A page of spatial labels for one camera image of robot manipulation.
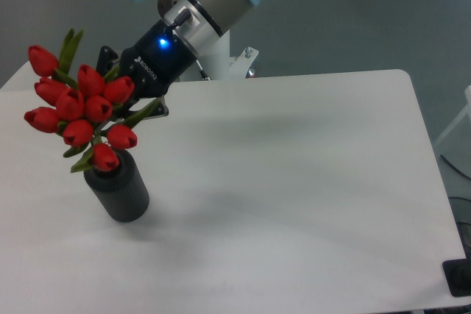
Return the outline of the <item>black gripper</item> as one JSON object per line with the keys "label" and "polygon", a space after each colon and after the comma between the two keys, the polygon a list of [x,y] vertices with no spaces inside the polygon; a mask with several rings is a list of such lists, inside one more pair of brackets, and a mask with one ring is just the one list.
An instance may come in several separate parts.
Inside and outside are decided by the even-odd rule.
{"label": "black gripper", "polygon": [[132,80],[135,86],[132,97],[140,99],[122,118],[136,115],[138,119],[148,119],[169,114],[164,95],[177,77],[196,61],[194,53],[174,33],[191,18],[191,12],[183,10],[169,25],[158,21],[134,46],[123,50],[121,58],[120,51],[109,46],[100,48],[96,71],[105,75],[119,66],[118,75]]}

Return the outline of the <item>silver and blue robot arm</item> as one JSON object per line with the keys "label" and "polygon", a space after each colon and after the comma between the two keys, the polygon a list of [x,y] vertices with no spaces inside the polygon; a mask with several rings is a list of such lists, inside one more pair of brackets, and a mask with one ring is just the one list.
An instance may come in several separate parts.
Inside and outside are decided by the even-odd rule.
{"label": "silver and blue robot arm", "polygon": [[152,117],[168,115],[164,96],[169,87],[262,0],[177,0],[135,45],[118,54],[103,46],[96,69],[101,74],[116,68],[135,89],[113,114],[128,118],[141,99],[157,99]]}

